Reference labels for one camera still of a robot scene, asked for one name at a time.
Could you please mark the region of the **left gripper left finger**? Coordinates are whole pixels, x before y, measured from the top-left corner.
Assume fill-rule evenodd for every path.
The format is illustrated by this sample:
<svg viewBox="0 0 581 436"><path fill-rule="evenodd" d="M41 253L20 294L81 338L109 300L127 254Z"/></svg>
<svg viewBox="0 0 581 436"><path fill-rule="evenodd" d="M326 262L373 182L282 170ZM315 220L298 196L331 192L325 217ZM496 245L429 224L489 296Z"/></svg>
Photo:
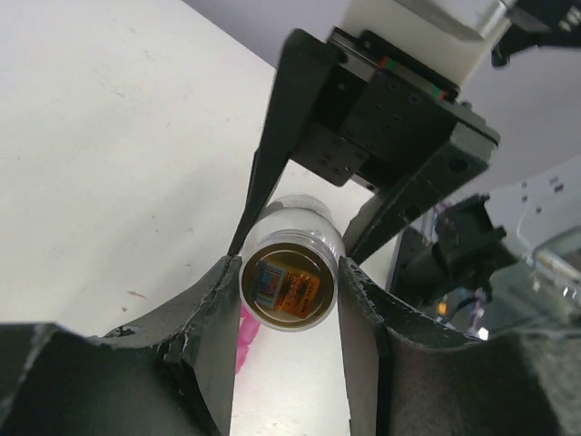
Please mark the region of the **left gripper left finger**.
<svg viewBox="0 0 581 436"><path fill-rule="evenodd" d="M51 322L1 327L4 435L226 435L241 259L102 337Z"/></svg>

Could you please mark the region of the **pink pill organizer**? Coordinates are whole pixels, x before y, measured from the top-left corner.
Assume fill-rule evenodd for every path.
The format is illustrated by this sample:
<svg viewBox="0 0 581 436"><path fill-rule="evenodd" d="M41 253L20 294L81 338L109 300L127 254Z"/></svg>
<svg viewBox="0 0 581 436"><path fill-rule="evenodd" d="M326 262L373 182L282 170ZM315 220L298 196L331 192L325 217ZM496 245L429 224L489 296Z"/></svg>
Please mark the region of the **pink pill organizer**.
<svg viewBox="0 0 581 436"><path fill-rule="evenodd" d="M248 351L256 338L260 327L261 324L244 306L242 306L236 351L236 374L240 372L242 366L246 362Z"/></svg>

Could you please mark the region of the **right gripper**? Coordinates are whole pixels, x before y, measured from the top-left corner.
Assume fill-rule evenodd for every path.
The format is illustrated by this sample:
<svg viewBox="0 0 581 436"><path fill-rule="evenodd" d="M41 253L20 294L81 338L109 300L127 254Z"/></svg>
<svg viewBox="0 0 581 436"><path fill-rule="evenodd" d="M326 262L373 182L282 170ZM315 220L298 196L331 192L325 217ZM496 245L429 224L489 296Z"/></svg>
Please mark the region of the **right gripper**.
<svg viewBox="0 0 581 436"><path fill-rule="evenodd" d="M500 136L458 101L456 84L369 30L334 28L328 43L301 29L284 42L230 256L290 158L336 186L389 186L409 174L351 219L343 241L355 262L488 168Z"/></svg>

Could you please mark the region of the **clear glass pill bottle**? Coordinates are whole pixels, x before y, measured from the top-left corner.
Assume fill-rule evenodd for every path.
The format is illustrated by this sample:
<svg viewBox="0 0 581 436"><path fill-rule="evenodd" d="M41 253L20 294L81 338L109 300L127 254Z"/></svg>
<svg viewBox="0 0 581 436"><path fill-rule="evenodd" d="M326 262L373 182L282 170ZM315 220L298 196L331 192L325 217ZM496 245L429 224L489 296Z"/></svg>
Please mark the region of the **clear glass pill bottle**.
<svg viewBox="0 0 581 436"><path fill-rule="evenodd" d="M307 331L335 307L344 256L325 203L307 194L282 196L261 213L241 249L241 302L268 328Z"/></svg>

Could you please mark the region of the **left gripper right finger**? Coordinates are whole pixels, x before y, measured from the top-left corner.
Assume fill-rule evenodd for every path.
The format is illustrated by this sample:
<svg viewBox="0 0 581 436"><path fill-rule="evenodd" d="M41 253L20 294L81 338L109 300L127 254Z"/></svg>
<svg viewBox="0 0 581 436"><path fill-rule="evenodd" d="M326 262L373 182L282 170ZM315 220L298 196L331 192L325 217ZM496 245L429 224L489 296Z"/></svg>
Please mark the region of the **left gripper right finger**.
<svg viewBox="0 0 581 436"><path fill-rule="evenodd" d="M577 435L580 332L481 341L340 260L338 309L354 435Z"/></svg>

